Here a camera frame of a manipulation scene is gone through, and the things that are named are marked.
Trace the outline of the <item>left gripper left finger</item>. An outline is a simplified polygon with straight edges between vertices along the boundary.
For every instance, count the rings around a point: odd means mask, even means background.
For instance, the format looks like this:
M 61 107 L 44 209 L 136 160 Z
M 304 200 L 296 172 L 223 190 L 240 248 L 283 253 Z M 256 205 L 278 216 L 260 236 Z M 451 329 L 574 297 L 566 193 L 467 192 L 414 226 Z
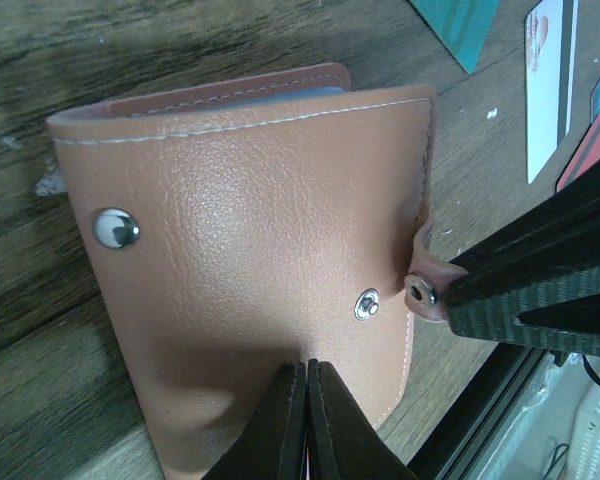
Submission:
M 206 479 L 304 479 L 306 365 L 284 364 L 229 450 Z

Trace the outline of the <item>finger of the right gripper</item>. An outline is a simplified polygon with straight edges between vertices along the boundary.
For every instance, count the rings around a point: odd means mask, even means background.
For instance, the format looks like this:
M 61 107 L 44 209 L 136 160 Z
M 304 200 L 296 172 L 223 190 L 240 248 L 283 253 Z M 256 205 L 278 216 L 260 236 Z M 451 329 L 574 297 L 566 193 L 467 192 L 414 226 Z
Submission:
M 600 160 L 451 263 L 474 277 L 511 280 L 599 266 Z
M 600 249 L 544 249 L 475 271 L 444 295 L 456 335 L 600 357 Z

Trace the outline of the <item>pink leather card holder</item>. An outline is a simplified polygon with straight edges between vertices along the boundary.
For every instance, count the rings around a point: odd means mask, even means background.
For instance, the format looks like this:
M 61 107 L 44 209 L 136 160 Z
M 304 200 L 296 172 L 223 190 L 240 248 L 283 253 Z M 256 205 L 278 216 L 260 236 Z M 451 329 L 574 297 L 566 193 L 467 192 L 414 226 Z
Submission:
M 47 125 L 164 476 L 199 479 L 284 363 L 332 363 L 381 426 L 427 251 L 429 85 L 328 63 L 103 101 Z

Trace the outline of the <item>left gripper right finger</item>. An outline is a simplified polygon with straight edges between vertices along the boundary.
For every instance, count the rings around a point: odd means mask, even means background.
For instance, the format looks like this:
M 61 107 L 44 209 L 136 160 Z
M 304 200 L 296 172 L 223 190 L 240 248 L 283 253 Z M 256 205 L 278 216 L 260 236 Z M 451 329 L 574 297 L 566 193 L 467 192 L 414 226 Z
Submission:
M 307 379 L 311 479 L 414 479 L 386 446 L 335 367 L 312 359 Z

